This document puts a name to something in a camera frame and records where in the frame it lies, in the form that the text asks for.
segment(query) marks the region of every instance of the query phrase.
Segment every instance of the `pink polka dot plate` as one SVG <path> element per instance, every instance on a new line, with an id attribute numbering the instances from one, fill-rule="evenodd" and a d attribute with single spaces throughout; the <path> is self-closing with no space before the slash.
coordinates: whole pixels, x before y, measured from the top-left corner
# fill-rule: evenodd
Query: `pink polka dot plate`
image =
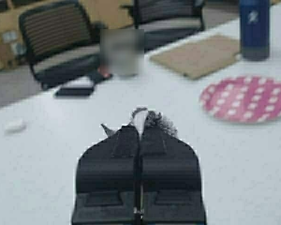
<path id="1" fill-rule="evenodd" d="M 200 103 L 219 119 L 265 122 L 281 116 L 281 83 L 259 76 L 227 78 L 205 88 Z"/>

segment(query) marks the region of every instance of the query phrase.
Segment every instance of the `chair backrest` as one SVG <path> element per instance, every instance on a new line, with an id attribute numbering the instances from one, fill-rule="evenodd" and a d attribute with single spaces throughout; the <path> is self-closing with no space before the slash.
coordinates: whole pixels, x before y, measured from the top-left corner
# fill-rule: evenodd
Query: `chair backrest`
<path id="1" fill-rule="evenodd" d="M 19 25 L 30 65 L 92 43 L 89 18 L 76 0 L 54 2 L 26 11 L 20 15 Z"/>
<path id="2" fill-rule="evenodd" d="M 198 0 L 134 0 L 136 23 L 143 24 L 156 20 L 177 17 L 200 17 L 201 4 Z"/>

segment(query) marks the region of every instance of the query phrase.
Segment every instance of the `chair seat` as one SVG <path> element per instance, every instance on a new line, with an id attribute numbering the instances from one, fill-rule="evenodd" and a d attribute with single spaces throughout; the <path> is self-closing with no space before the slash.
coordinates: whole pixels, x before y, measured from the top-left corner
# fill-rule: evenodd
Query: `chair seat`
<path id="1" fill-rule="evenodd" d="M 36 73 L 36 79 L 49 88 L 84 76 L 100 65 L 99 54 L 79 57 Z"/>
<path id="2" fill-rule="evenodd" d="M 154 30 L 145 33 L 145 52 L 154 50 L 158 47 L 186 38 L 199 31 L 198 28 L 171 28 L 163 30 Z"/>

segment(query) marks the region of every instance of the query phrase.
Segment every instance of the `white tabletop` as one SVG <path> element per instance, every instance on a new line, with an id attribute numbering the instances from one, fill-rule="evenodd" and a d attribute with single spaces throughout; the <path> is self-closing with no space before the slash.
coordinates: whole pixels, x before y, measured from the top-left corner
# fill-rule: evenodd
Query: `white tabletop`
<path id="1" fill-rule="evenodd" d="M 49 91 L 0 109 L 0 225 L 70 224 L 77 160 L 105 138 L 100 123 L 120 127 L 137 105 L 163 112 L 195 148 L 208 224 L 281 225 L 281 119 L 230 124 L 198 104 L 204 87 L 227 76 L 281 81 L 281 4 L 272 9 L 271 27 L 272 53 L 264 62 L 240 61 L 191 81 L 149 61 L 151 52 L 141 75 L 102 83 L 88 99 L 55 99 Z M 238 38 L 238 30 L 236 20 L 172 46 L 215 33 Z M 5 134 L 15 119 L 25 120 L 26 130 Z"/>

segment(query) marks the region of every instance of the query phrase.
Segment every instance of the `cardboard sheet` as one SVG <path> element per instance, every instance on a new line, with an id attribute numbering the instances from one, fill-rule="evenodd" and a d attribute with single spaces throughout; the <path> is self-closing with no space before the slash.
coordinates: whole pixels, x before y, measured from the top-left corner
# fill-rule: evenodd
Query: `cardboard sheet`
<path id="1" fill-rule="evenodd" d="M 197 79 L 235 63 L 238 53 L 238 40 L 214 35 L 153 55 L 151 60 Z"/>

